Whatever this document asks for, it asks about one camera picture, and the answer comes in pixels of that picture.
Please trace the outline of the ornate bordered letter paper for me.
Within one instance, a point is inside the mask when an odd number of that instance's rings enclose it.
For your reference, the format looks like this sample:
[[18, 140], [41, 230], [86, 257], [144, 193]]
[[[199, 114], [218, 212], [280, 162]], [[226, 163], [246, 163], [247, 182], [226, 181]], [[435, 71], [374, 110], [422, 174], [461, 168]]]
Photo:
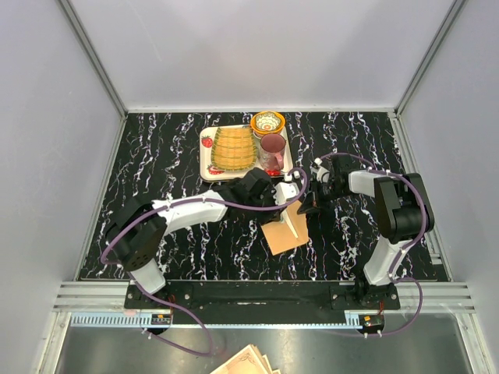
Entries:
[[288, 226], [289, 230], [293, 234], [294, 238], [298, 238], [298, 232], [295, 227], [295, 221], [296, 221], [297, 214], [293, 210], [292, 206], [288, 206], [282, 213], [281, 213], [281, 221], [286, 223]]

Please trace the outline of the brown paper envelope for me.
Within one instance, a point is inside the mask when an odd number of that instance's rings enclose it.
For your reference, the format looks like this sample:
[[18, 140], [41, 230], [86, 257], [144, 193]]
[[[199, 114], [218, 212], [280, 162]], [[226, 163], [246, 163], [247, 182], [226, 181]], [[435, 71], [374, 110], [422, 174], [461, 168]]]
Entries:
[[[296, 201], [290, 206], [293, 207], [293, 210], [297, 214], [300, 205], [300, 201]], [[295, 227], [299, 235], [298, 238], [294, 238], [286, 223], [282, 221], [272, 222], [261, 226], [273, 256], [308, 243], [309, 235], [305, 214], [297, 214]]]

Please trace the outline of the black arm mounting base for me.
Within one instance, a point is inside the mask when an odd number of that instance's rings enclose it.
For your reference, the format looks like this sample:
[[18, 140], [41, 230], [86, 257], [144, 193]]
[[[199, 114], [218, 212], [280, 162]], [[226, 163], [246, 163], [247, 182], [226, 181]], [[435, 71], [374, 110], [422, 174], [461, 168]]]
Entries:
[[188, 309], [209, 305], [301, 305], [333, 310], [384, 310], [401, 307], [394, 285], [366, 295], [352, 282], [276, 280], [169, 280], [154, 296]]

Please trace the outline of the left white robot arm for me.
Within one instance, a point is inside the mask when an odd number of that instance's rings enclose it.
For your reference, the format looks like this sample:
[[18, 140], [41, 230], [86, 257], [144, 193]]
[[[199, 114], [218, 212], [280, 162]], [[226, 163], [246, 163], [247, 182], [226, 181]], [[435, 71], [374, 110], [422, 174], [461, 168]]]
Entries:
[[247, 217], [266, 224], [278, 219], [280, 206], [295, 193], [295, 185], [274, 185], [265, 171], [253, 168], [241, 178], [189, 198], [149, 201], [135, 196], [115, 215], [105, 237], [107, 243], [119, 239], [111, 251], [143, 288], [141, 299], [158, 309], [168, 300], [166, 280], [155, 260], [164, 235], [229, 218]]

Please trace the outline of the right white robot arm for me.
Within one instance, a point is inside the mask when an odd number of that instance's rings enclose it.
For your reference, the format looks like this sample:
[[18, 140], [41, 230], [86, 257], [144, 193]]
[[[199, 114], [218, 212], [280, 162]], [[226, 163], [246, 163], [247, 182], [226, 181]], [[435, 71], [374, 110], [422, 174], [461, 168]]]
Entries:
[[434, 213], [422, 177], [381, 171], [361, 157], [335, 153], [331, 166], [318, 157], [311, 167], [309, 191], [298, 214], [319, 213], [336, 199], [365, 195], [374, 199], [380, 238], [370, 259], [356, 275], [347, 296], [358, 306], [371, 309], [395, 293], [395, 274], [409, 250], [434, 228]]

